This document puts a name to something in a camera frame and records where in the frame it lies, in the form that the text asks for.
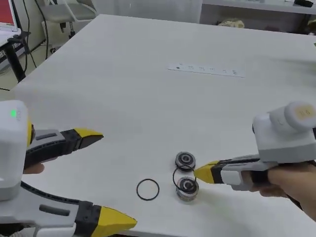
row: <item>rubber ring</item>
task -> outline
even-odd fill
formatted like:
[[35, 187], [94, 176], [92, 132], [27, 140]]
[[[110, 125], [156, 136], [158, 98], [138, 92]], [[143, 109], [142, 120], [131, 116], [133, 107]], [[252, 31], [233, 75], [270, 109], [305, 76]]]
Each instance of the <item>rubber ring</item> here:
[[[177, 187], [177, 189], [179, 189], [180, 191], [186, 192], [187, 190], [182, 189], [181, 187], [179, 187], [179, 186], [176, 184], [176, 181], [174, 181], [174, 175], [175, 175], [175, 173], [177, 172], [177, 170], [180, 169], [181, 167], [188, 167], [188, 168], [190, 168], [191, 171], [194, 171], [194, 169], [191, 168], [191, 167], [188, 166], [188, 165], [182, 165], [182, 166], [177, 167], [177, 168], [174, 170], [173, 174], [172, 174], [172, 181], [173, 181], [173, 184], [174, 184], [174, 185]], [[197, 178], [196, 178], [196, 177], [195, 177], [195, 180], [194, 180], [194, 185], [197, 186]]]
[[[153, 183], [156, 184], [156, 186], [157, 186], [157, 188], [158, 188], [157, 194], [156, 194], [154, 197], [152, 197], [152, 198], [144, 198], [144, 197], [140, 196], [140, 194], [139, 194], [139, 192], [138, 192], [139, 186], [141, 185], [141, 183], [143, 183], [143, 182], [145, 182], [145, 181], [152, 181]], [[138, 196], [141, 200], [143, 200], [143, 201], [152, 201], [152, 200], [154, 200], [156, 197], [158, 197], [159, 192], [160, 192], [159, 184], [158, 184], [155, 180], [153, 180], [153, 179], [143, 179], [142, 181], [140, 181], [140, 182], [137, 184], [137, 187], [136, 187], [137, 196]]]

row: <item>table leg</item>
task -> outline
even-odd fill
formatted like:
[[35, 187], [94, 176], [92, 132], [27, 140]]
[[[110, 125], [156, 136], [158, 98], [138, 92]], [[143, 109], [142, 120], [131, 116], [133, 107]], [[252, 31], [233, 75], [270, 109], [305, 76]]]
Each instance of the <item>table leg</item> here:
[[19, 83], [25, 78], [25, 73], [20, 64], [20, 60], [11, 44], [8, 43], [3, 50]]

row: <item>black wire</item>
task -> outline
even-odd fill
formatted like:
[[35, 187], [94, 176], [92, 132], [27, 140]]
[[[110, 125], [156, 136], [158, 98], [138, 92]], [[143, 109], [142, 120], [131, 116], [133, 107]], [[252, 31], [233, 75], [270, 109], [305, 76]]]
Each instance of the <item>black wire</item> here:
[[31, 51], [30, 51], [30, 56], [31, 56], [31, 59], [32, 59], [32, 61], [33, 61], [34, 67], [37, 68], [36, 63], [35, 63], [35, 61], [34, 61], [34, 58], [33, 58], [33, 55], [32, 55], [32, 52], [31, 52]]
[[[141, 185], [141, 183], [143, 183], [143, 182], [145, 182], [145, 181], [152, 181], [153, 183], [156, 184], [156, 186], [157, 186], [157, 188], [158, 188], [158, 191], [157, 191], [156, 195], [155, 195], [154, 197], [152, 197], [152, 198], [144, 198], [144, 197], [140, 196], [140, 194], [139, 194], [139, 192], [138, 192], [139, 186]], [[137, 194], [137, 196], [138, 196], [141, 200], [144, 200], [144, 201], [152, 201], [152, 200], [154, 200], [156, 197], [158, 197], [159, 192], [160, 192], [159, 184], [158, 184], [155, 180], [153, 180], [153, 179], [143, 179], [142, 181], [140, 181], [140, 182], [137, 184], [137, 187], [136, 187], [136, 194]]]
[[30, 21], [30, 16], [29, 16], [28, 9], [26, 8], [25, 0], [23, 0], [23, 5], [24, 5], [26, 16], [28, 18], [28, 35], [27, 35], [27, 38], [26, 38], [26, 45], [24, 45], [24, 49], [25, 49], [25, 69], [24, 69], [24, 73], [25, 73], [27, 68], [28, 68], [28, 54], [30, 54], [35, 68], [37, 68], [37, 66], [36, 66], [36, 63], [34, 61], [32, 52], [30, 51], [30, 48], [29, 48], [29, 33], [30, 33], [31, 21]]
[[29, 51], [29, 32], [30, 32], [30, 17], [29, 17], [29, 13], [28, 10], [26, 8], [26, 4], [25, 4], [25, 0], [23, 0], [23, 5], [24, 5], [24, 9], [26, 12], [26, 16], [28, 18], [28, 35], [26, 38], [26, 45], [24, 45], [24, 50], [25, 50], [25, 68], [24, 68], [24, 73], [26, 72], [26, 70], [28, 69], [28, 51]]
[[44, 20], [44, 25], [45, 25], [45, 34], [46, 34], [46, 53], [45, 53], [45, 60], [48, 58], [48, 45], [49, 45], [49, 37], [48, 37], [48, 29], [47, 29], [47, 22], [46, 22], [46, 18], [44, 16], [43, 11], [41, 10], [41, 7], [38, 3], [38, 0], [34, 0], [36, 3], [36, 6], [38, 7], [41, 16], [43, 17]]
[[[173, 172], [173, 174], [172, 174], [172, 181], [173, 181], [173, 184], [177, 187], [177, 189], [179, 189], [180, 191], [183, 191], [183, 192], [187, 192], [188, 190], [182, 189], [181, 187], [179, 187], [179, 186], [176, 184], [176, 181], [174, 181], [174, 175], [175, 175], [175, 173], [177, 172], [178, 169], [183, 168], [183, 167], [188, 167], [188, 168], [190, 168], [191, 171], [194, 171], [194, 168], [192, 168], [192, 167], [190, 167], [190, 166], [188, 166], [188, 165], [181, 165], [181, 166], [177, 167], [177, 168], [174, 170], [174, 172]], [[196, 177], [195, 177], [195, 180], [194, 180], [194, 185], [197, 186], [197, 178], [196, 178]]]

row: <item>red screen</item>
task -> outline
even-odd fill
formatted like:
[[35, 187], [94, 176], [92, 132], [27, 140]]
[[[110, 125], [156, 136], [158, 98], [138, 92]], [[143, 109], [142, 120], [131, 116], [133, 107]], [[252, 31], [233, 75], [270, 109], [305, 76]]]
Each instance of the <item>red screen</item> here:
[[0, 22], [14, 24], [9, 1], [10, 0], [0, 0]]

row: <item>metal bearing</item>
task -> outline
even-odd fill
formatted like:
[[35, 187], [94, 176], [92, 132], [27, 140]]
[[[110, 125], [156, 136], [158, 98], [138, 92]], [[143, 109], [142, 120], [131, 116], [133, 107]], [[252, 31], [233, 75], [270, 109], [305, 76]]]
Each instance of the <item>metal bearing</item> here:
[[176, 156], [176, 166], [184, 172], [192, 171], [196, 166], [196, 158], [189, 152], [179, 152]]
[[191, 177], [182, 177], [178, 180], [176, 193], [183, 201], [193, 201], [198, 195], [197, 181]]

